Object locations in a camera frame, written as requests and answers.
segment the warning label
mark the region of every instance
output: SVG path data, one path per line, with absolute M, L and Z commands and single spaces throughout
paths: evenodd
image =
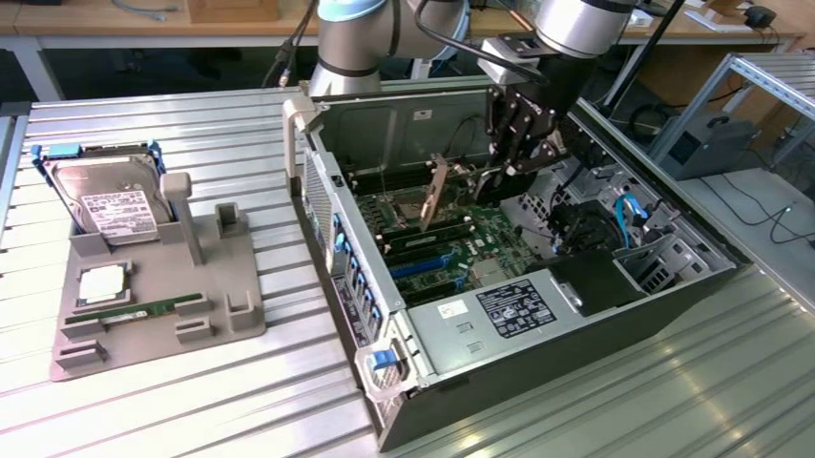
M 547 303 L 530 280 L 518 281 L 476 295 L 504 339 L 555 321 Z
M 155 231 L 153 212 L 144 191 L 83 196 L 99 233 L 107 238 Z

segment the green circuit board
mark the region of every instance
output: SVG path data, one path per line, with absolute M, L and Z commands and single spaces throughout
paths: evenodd
M 424 196 L 426 187 L 422 186 L 358 197 L 359 208 L 372 234 L 396 234 L 418 227 Z M 515 233 L 515 226 L 500 208 L 459 206 L 455 199 L 448 199 L 448 202 L 436 208 L 434 222 L 462 220 L 464 216 L 471 218 L 467 237 L 439 243 L 434 247 L 436 256 L 447 258 L 444 266 L 395 279 L 408 305 L 438 299 L 422 298 L 414 303 L 410 299 L 414 293 L 435 286 L 455 283 L 458 294 L 523 275 L 530 263 L 539 259 Z M 403 265 L 410 263 L 388 263 L 388 268 L 394 272 L 394 269 Z

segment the aluminum workbench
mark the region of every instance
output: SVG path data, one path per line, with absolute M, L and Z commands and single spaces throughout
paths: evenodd
M 291 94 L 43 103 L 11 124 L 0 142 L 13 165 L 0 239 L 3 456 L 376 456 L 284 187 L 280 104 Z M 231 200 L 248 212 L 268 331 L 53 384 L 69 219 L 28 150 L 148 138 L 168 169 L 193 179 L 193 213 Z M 750 268 L 656 338 L 387 456 L 811 456 L 814 330 Z

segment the motherboard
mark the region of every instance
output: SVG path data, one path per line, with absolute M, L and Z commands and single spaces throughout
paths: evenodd
M 431 226 L 419 230 L 427 186 L 356 198 L 391 277 L 408 306 L 523 275 L 540 259 L 499 207 L 439 205 Z

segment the hard drive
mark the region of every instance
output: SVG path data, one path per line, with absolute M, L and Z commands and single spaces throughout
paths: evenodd
M 56 190 L 81 233 L 100 233 L 108 244 L 157 239 L 159 224 L 173 220 L 160 193 L 164 173 L 157 144 L 81 148 L 32 147 L 33 163 Z

